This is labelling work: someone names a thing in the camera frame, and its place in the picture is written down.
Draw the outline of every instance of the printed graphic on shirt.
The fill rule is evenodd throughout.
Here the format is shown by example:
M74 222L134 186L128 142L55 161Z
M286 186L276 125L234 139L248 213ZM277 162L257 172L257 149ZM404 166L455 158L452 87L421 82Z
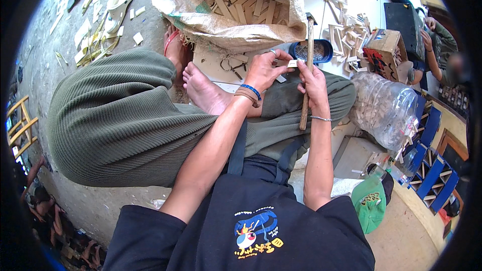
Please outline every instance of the printed graphic on shirt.
M278 217L272 211L274 207L256 209L256 211L240 211L234 214L253 215L249 219L238 220L234 225L234 235L239 251L234 251L238 259L257 256L260 253L272 253L276 247L283 246L278 235Z
M380 199L380 193L378 192L369 193L368 195L364 196L363 199L360 200L360 204L363 206L366 206L367 201L368 202L376 201L377 203L375 205L377 205L378 203L380 203L380 201L382 201L382 199Z

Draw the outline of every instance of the wooden hammer handle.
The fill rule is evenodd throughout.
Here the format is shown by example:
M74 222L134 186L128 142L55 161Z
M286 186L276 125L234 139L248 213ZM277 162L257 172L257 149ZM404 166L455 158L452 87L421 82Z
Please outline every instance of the wooden hammer handle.
M308 56L306 59L306 65L311 73L313 73L313 47L314 47L314 37L313 37L313 26L314 20L310 18L308 20ZM303 96L303 106L301 108L301 120L300 120L300 130L306 130L306 122L308 120L308 93L305 92Z

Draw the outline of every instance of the hand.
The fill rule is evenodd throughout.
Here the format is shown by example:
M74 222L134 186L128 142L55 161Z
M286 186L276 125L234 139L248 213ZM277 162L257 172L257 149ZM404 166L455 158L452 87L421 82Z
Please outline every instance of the hand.
M423 44L425 45L425 49L427 51L433 51L432 38L430 38L430 35L423 29L420 29L420 35L422 36L422 41L423 41Z
M315 65L313 65L313 73L310 73L308 66L303 60L298 59L296 62L300 70L300 79L305 84L298 84L298 90L301 93L308 93L310 100L308 106L313 113L321 113L316 115L319 117L330 118L330 105L328 104L328 93L326 91L325 75Z
M279 75L294 71L293 68L287 68L286 66L272 67L275 58L286 61L293 60L285 51L279 48L275 51L276 57L271 51L253 57L253 62L244 79L245 84L254 87L261 93L268 89Z
M437 20L433 17L425 18L425 24L430 28L431 31L435 30L435 25L437 24Z

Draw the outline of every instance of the ribbed knit pants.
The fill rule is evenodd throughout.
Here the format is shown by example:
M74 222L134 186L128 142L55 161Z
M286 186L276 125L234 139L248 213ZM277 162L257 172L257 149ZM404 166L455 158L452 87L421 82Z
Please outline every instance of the ribbed knit pants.
M63 79L47 120L59 171L88 186L172 187L184 160L217 118L196 106L172 103L167 90L175 77L166 57L131 49ZM345 78L325 77L336 126L355 101L355 87ZM299 130L303 95L298 81L275 82L268 89L261 118L248 124L245 157L258 153L279 160L291 138L310 132L310 119L307 129ZM309 144L293 155L291 166Z

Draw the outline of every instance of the cardboard box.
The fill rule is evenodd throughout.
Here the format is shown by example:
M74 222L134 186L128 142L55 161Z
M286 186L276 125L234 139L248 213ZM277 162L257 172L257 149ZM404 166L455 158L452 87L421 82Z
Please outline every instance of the cardboard box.
M377 29L363 46L368 61L375 67L374 72L393 82L399 82L400 77L394 60L397 46L400 48L401 63L408 61L405 44L399 31Z

